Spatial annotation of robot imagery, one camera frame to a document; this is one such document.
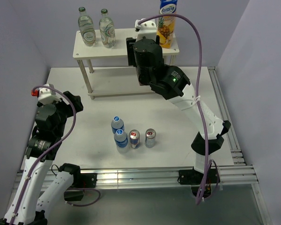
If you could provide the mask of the pineapple juice carton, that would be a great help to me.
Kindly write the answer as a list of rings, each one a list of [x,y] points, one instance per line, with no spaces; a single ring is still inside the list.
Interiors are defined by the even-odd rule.
[[[177,0],[161,0],[159,14],[175,14],[177,10]],[[160,37],[162,48],[171,47],[175,28],[174,16],[163,16],[158,18],[157,35]]]

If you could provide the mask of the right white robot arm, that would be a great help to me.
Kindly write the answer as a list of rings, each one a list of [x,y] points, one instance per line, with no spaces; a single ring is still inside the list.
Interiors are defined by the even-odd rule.
[[[191,148],[195,151],[193,177],[199,182],[209,178],[209,156],[222,147],[223,135],[231,123],[218,118],[196,94],[187,75],[177,66],[164,63],[162,48],[156,40],[126,38],[128,64],[136,68],[140,85],[183,111],[198,129]]]

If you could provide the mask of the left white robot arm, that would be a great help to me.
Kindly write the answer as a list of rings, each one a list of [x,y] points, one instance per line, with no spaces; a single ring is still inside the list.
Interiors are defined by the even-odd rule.
[[[68,137],[64,134],[67,119],[75,119],[76,114],[83,111],[81,97],[69,91],[57,97],[55,91],[47,88],[33,90],[31,94],[38,97],[36,125],[27,144],[19,187],[8,211],[0,219],[0,225],[47,224],[52,206],[69,187],[77,187],[82,181],[80,167],[65,163],[59,169],[56,180],[41,193],[57,151]]]

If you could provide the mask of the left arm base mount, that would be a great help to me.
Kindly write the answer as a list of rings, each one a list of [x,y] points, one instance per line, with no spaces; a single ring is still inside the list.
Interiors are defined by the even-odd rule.
[[[64,200],[68,202],[81,201],[86,195],[84,188],[95,188],[97,173],[81,173],[78,181],[64,193]]]

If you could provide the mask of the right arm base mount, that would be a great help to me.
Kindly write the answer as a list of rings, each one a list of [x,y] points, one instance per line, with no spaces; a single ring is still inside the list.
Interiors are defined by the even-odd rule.
[[[200,185],[203,174],[194,169],[184,169],[178,171],[178,183],[181,185]],[[209,169],[207,173],[206,186],[220,182],[220,176],[215,168]]]

